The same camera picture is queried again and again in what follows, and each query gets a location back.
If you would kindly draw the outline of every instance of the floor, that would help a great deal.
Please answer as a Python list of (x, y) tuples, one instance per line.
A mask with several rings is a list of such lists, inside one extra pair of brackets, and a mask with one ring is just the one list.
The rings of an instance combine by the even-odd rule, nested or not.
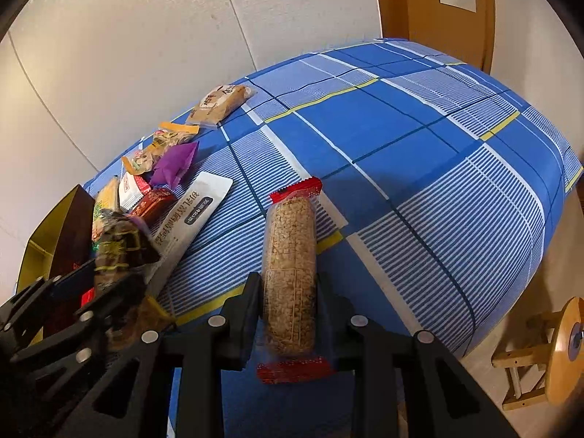
[[(491, 365), (495, 351), (526, 347), (533, 340), (525, 321), (533, 314), (559, 311), (571, 297), (584, 297), (584, 216), (576, 190), (566, 200), (564, 213), (541, 265), (527, 289), (512, 310), (497, 327), (462, 360), (464, 367), (500, 406), (509, 389), (504, 370)], [(535, 384), (537, 368), (522, 378), (522, 388)], [(550, 404), (505, 412), (509, 422), (522, 438), (553, 438), (559, 436), (584, 402), (584, 380), (561, 407)]]

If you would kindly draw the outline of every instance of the door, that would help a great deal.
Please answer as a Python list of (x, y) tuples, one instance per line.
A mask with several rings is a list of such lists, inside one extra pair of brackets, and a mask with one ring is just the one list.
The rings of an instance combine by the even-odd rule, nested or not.
[(495, 40), (495, 0), (442, 2), (379, 0), (383, 36), (419, 42), (488, 73)]

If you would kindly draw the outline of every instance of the white packet with chinese text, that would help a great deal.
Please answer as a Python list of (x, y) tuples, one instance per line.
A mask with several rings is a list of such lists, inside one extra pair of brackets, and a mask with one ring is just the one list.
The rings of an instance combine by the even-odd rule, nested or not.
[(233, 180), (201, 172), (187, 188), (154, 235), (160, 260), (146, 267), (147, 293), (157, 297), (203, 225), (225, 198)]

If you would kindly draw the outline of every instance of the wooden stool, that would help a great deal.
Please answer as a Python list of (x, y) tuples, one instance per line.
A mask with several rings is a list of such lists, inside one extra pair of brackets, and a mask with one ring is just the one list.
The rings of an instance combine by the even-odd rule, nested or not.
[[(528, 327), (541, 330), (542, 344), (493, 355), (493, 367), (508, 368), (512, 387), (503, 401), (503, 410), (514, 410), (549, 401), (559, 405), (568, 398), (584, 371), (584, 299), (574, 297), (562, 311), (530, 318)], [(553, 329), (551, 342), (547, 330)], [(529, 392), (522, 392), (518, 367), (537, 365), (545, 370)]]

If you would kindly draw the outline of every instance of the blue plaid tablecloth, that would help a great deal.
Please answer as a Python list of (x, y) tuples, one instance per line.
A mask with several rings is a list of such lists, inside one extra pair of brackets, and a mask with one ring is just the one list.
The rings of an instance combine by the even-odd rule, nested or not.
[[(358, 313), (395, 332), (431, 330), (461, 356), (526, 288), (583, 171), (528, 102), (414, 42), (305, 54), (236, 83), (255, 95), (218, 130), (201, 130), (186, 180), (204, 170), (234, 185), (158, 298), (182, 323), (219, 308), (260, 269), (268, 194), (318, 176), (319, 271)], [(117, 159), (85, 188), (95, 195), (123, 172)], [(249, 387), (262, 387), (249, 384), (231, 394), (247, 394), (242, 407)], [(229, 436), (247, 436), (229, 426), (238, 407), (226, 405)], [(319, 417), (317, 428), (329, 420)], [(283, 426), (264, 431), (288, 436)]]

